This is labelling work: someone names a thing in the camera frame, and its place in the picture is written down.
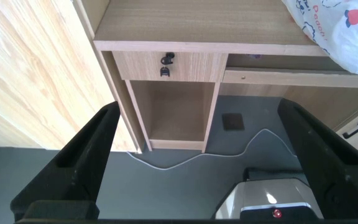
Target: drawer handle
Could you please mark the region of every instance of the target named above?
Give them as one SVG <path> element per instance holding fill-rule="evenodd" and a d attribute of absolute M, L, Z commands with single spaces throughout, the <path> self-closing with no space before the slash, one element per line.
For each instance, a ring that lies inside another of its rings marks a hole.
<path fill-rule="evenodd" d="M 355 130 L 354 132 L 352 132 L 352 133 L 350 133 L 350 134 L 348 134 L 348 133 L 343 133 L 343 137 L 345 138 L 345 139 L 349 139 L 350 137 L 352 137 L 353 135 L 355 135 L 355 134 L 357 134 L 358 133 L 358 128 L 357 128 L 357 130 Z"/>
<path fill-rule="evenodd" d="M 161 58 L 161 64 L 164 65 L 164 67 L 162 67 L 160 69 L 160 76 L 168 76 L 170 77 L 170 71 L 169 68 L 166 67 L 166 65 L 171 65 L 173 64 L 172 59 L 175 57 L 175 54 L 173 52 L 168 52 L 167 54 L 165 54 L 165 57 Z"/>

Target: open cubby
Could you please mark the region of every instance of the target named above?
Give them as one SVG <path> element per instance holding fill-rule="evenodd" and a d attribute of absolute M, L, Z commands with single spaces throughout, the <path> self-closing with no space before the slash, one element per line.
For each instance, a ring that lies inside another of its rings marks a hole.
<path fill-rule="evenodd" d="M 226 67 L 345 71 L 329 57 L 229 54 Z"/>
<path fill-rule="evenodd" d="M 203 150 L 215 83 L 128 82 L 152 148 Z"/>

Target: white plastic bag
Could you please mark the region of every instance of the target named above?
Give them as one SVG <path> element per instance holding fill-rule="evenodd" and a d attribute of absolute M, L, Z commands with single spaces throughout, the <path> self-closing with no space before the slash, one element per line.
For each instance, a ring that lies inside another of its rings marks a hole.
<path fill-rule="evenodd" d="M 282 0 L 303 32 L 358 74 L 358 0 Z"/>

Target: wooden cabinet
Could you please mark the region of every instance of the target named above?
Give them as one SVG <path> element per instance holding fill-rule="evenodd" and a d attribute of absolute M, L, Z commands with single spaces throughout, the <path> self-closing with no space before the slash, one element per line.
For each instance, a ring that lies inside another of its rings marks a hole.
<path fill-rule="evenodd" d="M 148 148 L 205 151 L 218 95 L 293 100 L 333 130 L 358 112 L 358 76 L 335 64 L 281 1 L 110 0 L 94 36 L 112 52 Z M 161 58 L 174 52 L 170 76 Z"/>

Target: wooden wall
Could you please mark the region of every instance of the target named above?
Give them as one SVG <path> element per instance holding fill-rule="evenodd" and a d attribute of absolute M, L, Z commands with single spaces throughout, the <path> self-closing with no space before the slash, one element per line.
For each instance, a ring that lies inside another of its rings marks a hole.
<path fill-rule="evenodd" d="M 70 0 L 0 1 L 0 146 L 61 149 L 114 101 Z M 120 119 L 113 151 L 136 151 Z"/>

